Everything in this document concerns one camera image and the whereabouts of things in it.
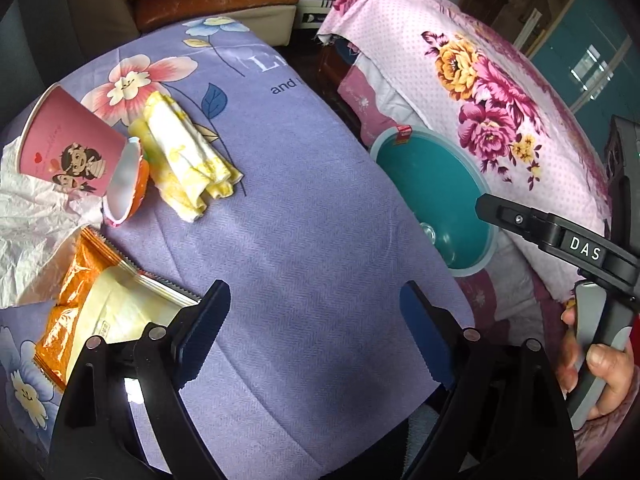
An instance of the hand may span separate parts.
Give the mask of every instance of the hand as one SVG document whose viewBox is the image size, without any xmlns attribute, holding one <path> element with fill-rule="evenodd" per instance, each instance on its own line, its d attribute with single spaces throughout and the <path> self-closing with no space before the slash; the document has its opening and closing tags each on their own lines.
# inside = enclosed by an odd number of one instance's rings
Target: hand
<svg viewBox="0 0 640 480">
<path fill-rule="evenodd" d="M 560 363 L 556 369 L 556 377 L 562 392 L 568 393 L 578 383 L 578 371 L 575 362 L 580 353 L 580 347 L 575 340 L 574 329 L 575 307 L 569 306 L 562 313 L 562 321 L 568 326 L 564 339 L 560 345 Z M 615 410 L 628 394 L 634 376 L 634 352 L 631 343 L 626 343 L 624 352 L 614 350 L 603 345 L 591 345 L 587 352 L 587 365 L 596 377 L 605 380 L 605 386 L 600 399 L 589 412 L 588 420 L 607 415 Z"/>
</svg>

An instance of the metal screw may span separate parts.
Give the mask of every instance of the metal screw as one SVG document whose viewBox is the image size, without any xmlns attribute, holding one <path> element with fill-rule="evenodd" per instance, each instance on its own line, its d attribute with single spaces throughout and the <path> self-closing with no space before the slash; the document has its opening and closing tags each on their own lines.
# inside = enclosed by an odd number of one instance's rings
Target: metal screw
<svg viewBox="0 0 640 480">
<path fill-rule="evenodd" d="M 86 340 L 85 345 L 89 350 L 93 350 L 94 348 L 98 348 L 101 342 L 102 340 L 100 339 L 100 336 L 92 335 L 89 339 Z"/>
<path fill-rule="evenodd" d="M 480 333 L 475 328 L 467 328 L 462 335 L 467 341 L 476 342 L 480 341 Z"/>
<path fill-rule="evenodd" d="M 539 352 L 542 345 L 536 339 L 527 339 L 527 348 L 532 352 Z"/>
<path fill-rule="evenodd" d="M 166 328 L 164 326 L 156 326 L 149 330 L 149 339 L 154 341 L 162 339 L 166 334 Z"/>
</svg>

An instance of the teal trash bin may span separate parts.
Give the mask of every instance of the teal trash bin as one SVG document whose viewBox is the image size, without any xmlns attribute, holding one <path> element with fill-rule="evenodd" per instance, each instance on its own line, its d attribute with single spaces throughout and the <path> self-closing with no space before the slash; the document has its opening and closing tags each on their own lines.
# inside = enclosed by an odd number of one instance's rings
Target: teal trash bin
<svg viewBox="0 0 640 480">
<path fill-rule="evenodd" d="M 481 270 L 495 251 L 497 227 L 478 219 L 476 200 L 489 192 L 465 152 L 425 128 L 396 144 L 396 128 L 373 143 L 371 157 L 398 188 L 456 277 Z"/>
</svg>

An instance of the cartoon girl print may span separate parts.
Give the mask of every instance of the cartoon girl print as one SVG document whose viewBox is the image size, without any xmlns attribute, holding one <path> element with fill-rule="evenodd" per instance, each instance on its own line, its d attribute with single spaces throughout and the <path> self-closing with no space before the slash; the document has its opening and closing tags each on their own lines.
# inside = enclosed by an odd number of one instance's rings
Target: cartoon girl print
<svg viewBox="0 0 640 480">
<path fill-rule="evenodd" d="M 91 180 L 103 176 L 107 163 L 93 148 L 85 148 L 74 142 L 60 155 L 60 166 L 69 176 L 81 176 Z"/>
<path fill-rule="evenodd" d="M 68 174 L 65 174 L 65 173 L 59 173 L 57 175 L 54 175 L 51 179 L 56 184 L 60 184 L 60 186 L 62 186 L 63 189 L 67 191 L 71 191 L 74 189 L 79 189 L 80 191 L 86 191 L 89 193 L 95 191 L 94 186 L 90 186 L 86 182 L 83 182 L 82 184 L 78 184 L 78 181 L 76 179 L 74 179 L 72 176 L 68 176 Z"/>
</svg>

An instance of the plastic wrapper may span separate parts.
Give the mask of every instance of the plastic wrapper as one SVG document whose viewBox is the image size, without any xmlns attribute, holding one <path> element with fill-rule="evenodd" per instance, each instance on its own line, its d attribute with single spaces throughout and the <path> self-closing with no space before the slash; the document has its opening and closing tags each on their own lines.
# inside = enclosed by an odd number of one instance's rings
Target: plastic wrapper
<svg viewBox="0 0 640 480">
<path fill-rule="evenodd" d="M 197 296 L 140 271 L 91 228 L 82 230 L 35 361 L 64 390 L 92 335 L 107 343 L 138 339 L 149 322 L 168 325 Z"/>
</svg>

